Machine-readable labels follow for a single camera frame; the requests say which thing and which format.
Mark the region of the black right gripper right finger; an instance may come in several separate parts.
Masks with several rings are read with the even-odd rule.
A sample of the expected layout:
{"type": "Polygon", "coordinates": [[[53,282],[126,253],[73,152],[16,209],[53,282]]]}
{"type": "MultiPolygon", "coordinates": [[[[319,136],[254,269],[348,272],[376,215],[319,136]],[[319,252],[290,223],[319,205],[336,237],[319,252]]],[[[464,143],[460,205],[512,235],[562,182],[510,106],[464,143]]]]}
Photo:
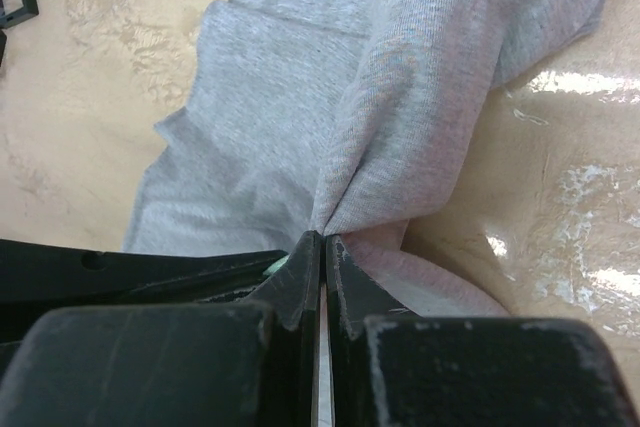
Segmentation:
{"type": "Polygon", "coordinates": [[[635,426],[604,341],[566,318],[421,317],[325,242],[338,426],[635,426]]]}

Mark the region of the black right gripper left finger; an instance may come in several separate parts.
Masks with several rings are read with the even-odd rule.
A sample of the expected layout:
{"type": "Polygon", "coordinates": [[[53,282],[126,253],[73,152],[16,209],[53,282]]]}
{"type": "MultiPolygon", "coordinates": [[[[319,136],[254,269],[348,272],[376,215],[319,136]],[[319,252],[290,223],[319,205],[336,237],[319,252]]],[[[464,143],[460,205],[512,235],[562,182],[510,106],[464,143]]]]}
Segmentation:
{"type": "Polygon", "coordinates": [[[314,426],[322,237],[244,295],[50,310],[1,340],[5,426],[314,426]]]}

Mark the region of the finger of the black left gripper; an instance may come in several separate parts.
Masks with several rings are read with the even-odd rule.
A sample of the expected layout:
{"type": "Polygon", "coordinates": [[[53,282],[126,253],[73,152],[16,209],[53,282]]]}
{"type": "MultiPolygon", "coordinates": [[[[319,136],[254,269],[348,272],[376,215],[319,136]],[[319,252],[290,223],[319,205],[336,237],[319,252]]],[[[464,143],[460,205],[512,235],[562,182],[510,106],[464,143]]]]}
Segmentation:
{"type": "Polygon", "coordinates": [[[286,256],[142,255],[1,241],[1,340],[21,340],[46,312],[87,305],[233,298],[257,287],[286,256]]]}

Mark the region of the round iridescent brooch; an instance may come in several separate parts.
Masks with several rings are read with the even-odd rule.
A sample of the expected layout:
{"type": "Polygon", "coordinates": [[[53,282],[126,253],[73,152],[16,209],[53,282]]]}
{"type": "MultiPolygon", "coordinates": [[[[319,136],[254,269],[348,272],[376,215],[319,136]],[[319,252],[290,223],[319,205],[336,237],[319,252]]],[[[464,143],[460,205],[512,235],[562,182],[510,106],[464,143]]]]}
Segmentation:
{"type": "Polygon", "coordinates": [[[288,255],[280,258],[279,260],[274,262],[271,266],[269,266],[267,269],[265,269],[264,272],[263,272],[263,275],[265,277],[272,276],[273,274],[275,274],[280,268],[282,268],[286,264],[288,259],[289,259],[288,255]]]}

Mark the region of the grey sleeveless shirt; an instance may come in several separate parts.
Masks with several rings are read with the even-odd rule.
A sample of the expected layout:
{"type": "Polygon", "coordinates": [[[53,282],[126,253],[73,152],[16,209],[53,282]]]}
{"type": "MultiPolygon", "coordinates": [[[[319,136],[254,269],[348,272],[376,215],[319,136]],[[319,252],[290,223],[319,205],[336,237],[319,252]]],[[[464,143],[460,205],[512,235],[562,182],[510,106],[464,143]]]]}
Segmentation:
{"type": "Polygon", "coordinates": [[[211,3],[123,250],[289,251],[314,230],[419,313],[502,314],[402,239],[450,198],[488,93],[592,32],[604,1],[211,3]]]}

